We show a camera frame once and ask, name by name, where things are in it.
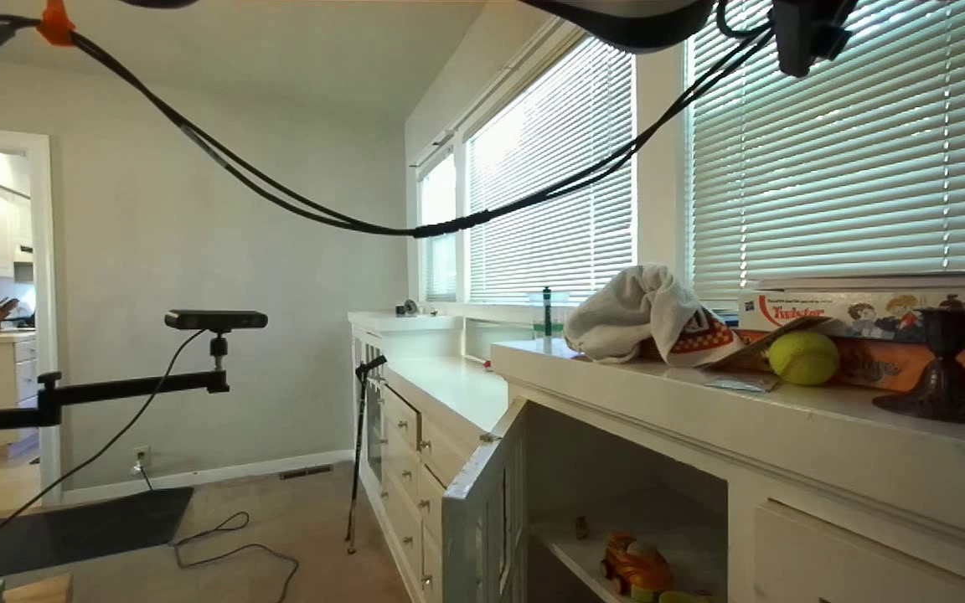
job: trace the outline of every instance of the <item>white window blind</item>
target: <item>white window blind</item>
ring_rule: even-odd
[[[576,174],[634,138],[634,56],[580,45],[464,142],[464,209]],[[585,300],[634,266],[634,166],[569,198],[468,233],[474,304]]]
[[[736,27],[766,0],[731,3]],[[759,54],[689,117],[693,284],[965,268],[965,0],[861,0],[805,80]],[[689,70],[735,41],[693,41]]]
[[[455,161],[445,156],[420,177],[420,224],[455,219]],[[455,235],[422,241],[426,300],[455,300]]]

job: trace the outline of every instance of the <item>baseboard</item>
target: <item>baseboard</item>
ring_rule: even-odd
[[[213,468],[197,468],[197,472],[150,475],[150,486],[154,490],[184,490],[184,486],[227,483],[227,481],[306,472],[306,468],[337,466],[337,464],[353,464],[353,448],[332,448],[332,453],[316,453],[316,455],[286,455],[286,458],[265,458],[265,464],[244,464],[244,466],[213,466]],[[86,506],[86,503],[120,501],[120,497],[135,497],[135,494],[148,494],[148,483],[129,481],[129,483],[68,490],[59,497],[59,503],[63,506]]]

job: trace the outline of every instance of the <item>white cloth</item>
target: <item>white cloth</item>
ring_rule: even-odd
[[[710,364],[741,350],[735,330],[708,311],[664,266],[634,266],[588,294],[565,323],[585,358],[626,363],[652,338],[670,364]]]

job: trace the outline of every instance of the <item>ceiling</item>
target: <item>ceiling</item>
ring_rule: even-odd
[[[197,0],[137,12],[120,0],[68,0],[82,37],[143,85],[249,91],[406,117],[443,70],[487,0]],[[42,3],[0,0],[0,15],[39,17]],[[7,65],[100,70],[78,51],[28,29]]]

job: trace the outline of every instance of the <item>black mat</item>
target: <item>black mat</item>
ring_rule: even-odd
[[[0,534],[0,576],[175,539],[192,490],[158,490],[97,506],[19,515]]]

